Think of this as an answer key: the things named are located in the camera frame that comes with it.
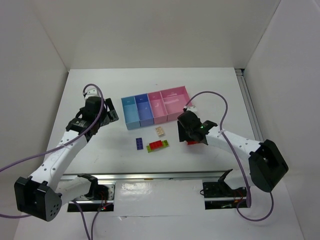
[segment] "pink bin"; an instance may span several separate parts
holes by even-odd
[[[163,124],[167,121],[168,113],[159,91],[148,93],[154,124]]]
[[[180,86],[160,92],[168,114],[167,121],[177,120],[177,117],[184,112],[184,106],[190,100],[186,87]]]

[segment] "dark blue toy brick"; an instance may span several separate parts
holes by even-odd
[[[144,149],[144,145],[143,145],[143,143],[142,143],[142,138],[141,138],[141,137],[136,138],[136,139],[135,139],[135,143],[136,143],[136,149],[137,149],[137,150],[142,150],[142,149]]]

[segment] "white table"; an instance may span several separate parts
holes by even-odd
[[[170,147],[147,153],[136,150],[135,138],[144,144],[158,140],[155,126],[128,131],[121,97],[185,85],[192,96],[203,90],[217,91],[229,103],[225,128],[253,139],[248,114],[233,68],[166,69],[77,69],[71,70],[54,123],[48,148],[60,140],[65,126],[84,105],[82,89],[88,83],[99,85],[111,97],[120,120],[101,128],[67,170],[77,173],[141,173],[226,170],[237,167],[234,157],[204,144],[179,143],[176,122],[162,124]],[[201,119],[219,122],[225,106],[218,97],[207,94],[192,101]],[[95,240],[302,240],[287,188],[281,181],[273,191],[274,212],[264,222],[248,222],[235,209],[205,210],[199,194],[201,180],[117,181],[114,212],[102,212],[94,228]],[[268,194],[252,187],[252,208],[241,209],[248,217],[260,218],[270,209]],[[93,212],[85,213],[90,226]],[[77,239],[86,234],[79,213],[63,206],[51,222],[28,217],[21,219],[15,240]]]
[[[60,141],[68,122],[84,106],[83,87],[97,84],[105,98],[111,98],[119,121],[99,129],[89,144],[76,156],[66,174],[161,173],[189,171],[220,171],[238,168],[235,158],[204,144],[187,146],[179,142],[177,122],[160,124],[165,136],[159,138],[155,127],[127,130],[121,98],[164,89],[186,86],[189,96],[204,90],[216,91],[228,101],[229,111],[224,127],[254,139],[243,96],[233,68],[135,68],[135,69],[72,69],[69,73],[48,148]],[[218,96],[203,94],[192,103],[201,120],[219,123],[225,104]],[[137,150],[136,138],[144,146],[168,140],[170,147],[157,152]]]

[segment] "divided container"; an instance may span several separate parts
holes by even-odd
[[[175,121],[189,100],[185,86],[121,98],[126,127],[132,130]]]

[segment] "white wall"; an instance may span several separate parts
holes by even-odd
[[[70,69],[244,68],[280,0],[32,0]]]
[[[46,149],[67,70],[25,0],[0,0],[0,167]],[[14,181],[41,159],[0,173],[0,213],[18,215]],[[18,220],[0,218],[1,239]]]
[[[262,134],[289,165],[286,183],[307,240],[320,235],[319,6],[282,0],[244,72]]]

